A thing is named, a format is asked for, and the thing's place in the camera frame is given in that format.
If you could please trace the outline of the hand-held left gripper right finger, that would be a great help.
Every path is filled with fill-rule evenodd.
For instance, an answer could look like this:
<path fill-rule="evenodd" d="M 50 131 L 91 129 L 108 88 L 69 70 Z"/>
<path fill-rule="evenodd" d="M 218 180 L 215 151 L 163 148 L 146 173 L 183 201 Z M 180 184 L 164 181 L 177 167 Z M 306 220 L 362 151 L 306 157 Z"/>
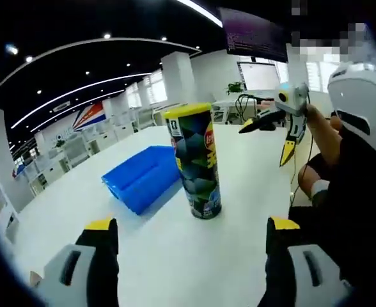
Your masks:
<path fill-rule="evenodd" d="M 259 306 L 341 306 L 352 291 L 339 266 L 318 245 L 307 244 L 292 220 L 267 220 L 266 289 Z"/>

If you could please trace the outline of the person's left hand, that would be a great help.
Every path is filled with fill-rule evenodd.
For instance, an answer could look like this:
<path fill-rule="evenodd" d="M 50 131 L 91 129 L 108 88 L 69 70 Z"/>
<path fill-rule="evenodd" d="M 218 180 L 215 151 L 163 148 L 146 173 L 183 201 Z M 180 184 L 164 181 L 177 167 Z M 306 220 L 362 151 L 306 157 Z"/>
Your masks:
<path fill-rule="evenodd" d="M 29 285 L 32 288 L 37 288 L 43 278 L 35 271 L 29 272 Z"/>

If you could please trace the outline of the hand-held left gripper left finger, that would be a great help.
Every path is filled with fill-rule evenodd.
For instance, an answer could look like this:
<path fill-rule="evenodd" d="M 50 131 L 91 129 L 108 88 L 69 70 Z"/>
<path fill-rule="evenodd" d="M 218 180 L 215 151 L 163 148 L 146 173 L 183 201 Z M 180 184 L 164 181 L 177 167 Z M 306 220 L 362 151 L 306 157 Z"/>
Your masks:
<path fill-rule="evenodd" d="M 45 266 L 45 305 L 118 306 L 118 243 L 115 218 L 88 224 Z"/>

